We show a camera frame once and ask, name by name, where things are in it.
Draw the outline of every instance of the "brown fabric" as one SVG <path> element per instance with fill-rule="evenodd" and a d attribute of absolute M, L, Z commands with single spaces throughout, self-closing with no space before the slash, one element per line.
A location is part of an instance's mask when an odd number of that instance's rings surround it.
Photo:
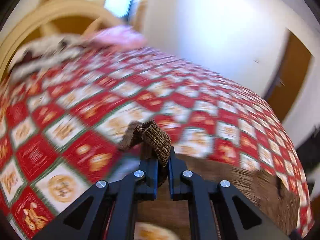
<path fill-rule="evenodd" d="M 250 172 L 225 163 L 185 155 L 177 157 L 186 162 L 189 170 L 204 179 L 229 180 L 285 234 L 289 235 L 296 228 L 299 197 L 288 191 L 278 177 L 266 171 Z M 139 203 L 137 221 L 168 228 L 182 240 L 190 240 L 188 202 L 170 200 L 167 181 L 158 189 L 155 201 Z"/>
<path fill-rule="evenodd" d="M 171 139 L 169 135 L 161 130 L 154 120 L 145 123 L 133 121 L 118 144 L 121 151 L 142 143 L 141 159 L 157 158 L 158 186 L 162 185 L 167 178 L 167 164 L 170 155 Z"/>

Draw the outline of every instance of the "wall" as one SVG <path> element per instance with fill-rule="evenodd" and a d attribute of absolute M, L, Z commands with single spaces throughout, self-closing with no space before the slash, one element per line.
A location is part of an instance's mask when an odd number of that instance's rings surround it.
<path fill-rule="evenodd" d="M 298 145 L 320 119 L 316 111 L 319 36 L 284 2 L 150 0 L 143 33 L 152 46 L 204 65 L 264 95 L 282 58 L 287 29 L 315 57 L 284 120 L 288 135 Z"/>
<path fill-rule="evenodd" d="M 0 31 L 0 43 L 26 14 L 37 7 L 38 2 L 39 0 L 20 0 Z"/>

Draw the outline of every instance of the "silver screw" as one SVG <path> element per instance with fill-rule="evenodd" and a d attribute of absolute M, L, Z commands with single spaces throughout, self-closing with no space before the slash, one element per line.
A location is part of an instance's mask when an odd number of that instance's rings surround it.
<path fill-rule="evenodd" d="M 98 187 L 98 188 L 103 188 L 103 187 L 105 187 L 107 184 L 106 184 L 106 182 L 104 181 L 104 180 L 99 180 L 97 183 L 96 183 L 96 186 Z"/>
<path fill-rule="evenodd" d="M 182 175 L 185 176 L 185 177 L 191 177 L 192 174 L 193 174 L 192 171 L 184 171 L 184 172 L 182 173 Z"/>
<path fill-rule="evenodd" d="M 223 187 L 230 187 L 230 182 L 224 179 L 220 182 L 220 185 Z"/>
<path fill-rule="evenodd" d="M 136 177 L 140 178 L 140 177 L 142 177 L 142 176 L 144 175 L 144 172 L 138 170 L 138 171 L 135 171 L 135 172 L 134 172 L 134 175 L 135 175 Z"/>

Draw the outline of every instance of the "bed headboard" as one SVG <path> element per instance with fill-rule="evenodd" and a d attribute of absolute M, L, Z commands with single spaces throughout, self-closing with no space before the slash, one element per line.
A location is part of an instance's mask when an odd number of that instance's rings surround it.
<path fill-rule="evenodd" d="M 0 77 L 15 52 L 25 43 L 57 33 L 87 35 L 95 30 L 124 24 L 107 9 L 88 0 L 50 0 L 27 14 L 0 46 Z"/>

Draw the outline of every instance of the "checkered blanket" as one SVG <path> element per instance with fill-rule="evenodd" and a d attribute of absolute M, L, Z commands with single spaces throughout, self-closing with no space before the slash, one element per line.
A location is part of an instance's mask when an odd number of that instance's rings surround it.
<path fill-rule="evenodd" d="M 1 88 L 0 209 L 31 239 L 99 179 L 139 165 L 117 143 L 132 120 L 154 119 L 176 153 L 265 169 L 300 196 L 297 228 L 313 224 L 293 144 L 270 106 L 221 75 L 153 48 L 76 59 Z"/>

